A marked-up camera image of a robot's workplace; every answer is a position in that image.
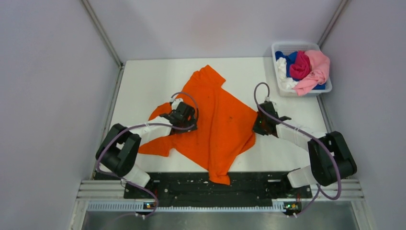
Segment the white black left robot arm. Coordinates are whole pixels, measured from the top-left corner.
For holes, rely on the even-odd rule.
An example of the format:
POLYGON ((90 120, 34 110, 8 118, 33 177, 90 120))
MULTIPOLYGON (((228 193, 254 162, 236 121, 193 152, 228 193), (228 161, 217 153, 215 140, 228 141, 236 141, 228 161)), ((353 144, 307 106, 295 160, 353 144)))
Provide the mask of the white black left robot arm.
POLYGON ((142 198, 153 194, 150 175, 139 168, 136 158, 140 146, 155 139, 195 131, 199 117, 198 108, 177 99, 169 104, 169 113, 160 114, 145 123, 126 127, 113 125, 96 152, 96 169, 100 173, 116 176, 135 186, 142 198))

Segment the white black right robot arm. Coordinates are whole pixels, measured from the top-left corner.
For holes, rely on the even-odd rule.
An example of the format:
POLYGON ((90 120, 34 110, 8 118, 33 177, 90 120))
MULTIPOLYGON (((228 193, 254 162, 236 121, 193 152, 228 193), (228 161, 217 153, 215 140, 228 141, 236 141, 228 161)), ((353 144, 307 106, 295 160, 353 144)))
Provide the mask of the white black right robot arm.
POLYGON ((286 197, 294 197, 303 186, 331 185, 354 175, 358 170, 340 132, 318 132, 299 125, 287 116, 280 117, 271 101, 258 105, 253 131, 289 141, 308 153, 308 166, 290 171, 282 177, 281 192, 286 197))

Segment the orange t shirt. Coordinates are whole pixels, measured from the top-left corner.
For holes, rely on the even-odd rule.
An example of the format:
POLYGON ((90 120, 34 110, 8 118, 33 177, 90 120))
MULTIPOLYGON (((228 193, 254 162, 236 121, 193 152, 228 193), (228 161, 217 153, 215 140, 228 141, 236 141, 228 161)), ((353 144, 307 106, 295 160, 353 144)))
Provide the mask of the orange t shirt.
POLYGON ((228 171, 235 158, 255 144, 257 112, 222 89, 223 83, 209 65, 195 71, 179 98, 190 105, 197 102, 197 130, 157 138, 140 146, 139 153, 167 157, 175 149, 206 169, 210 181, 230 185, 228 171))

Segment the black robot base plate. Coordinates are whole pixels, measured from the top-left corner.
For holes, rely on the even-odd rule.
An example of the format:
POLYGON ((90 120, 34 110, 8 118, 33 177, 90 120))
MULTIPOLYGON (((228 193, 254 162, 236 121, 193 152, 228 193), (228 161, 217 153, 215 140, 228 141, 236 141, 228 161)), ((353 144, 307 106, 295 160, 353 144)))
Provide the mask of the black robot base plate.
POLYGON ((269 207, 278 198, 312 198, 309 186, 289 193, 281 187, 285 172, 230 172, 230 185, 209 181, 206 172, 151 172, 146 189, 159 207, 269 207))

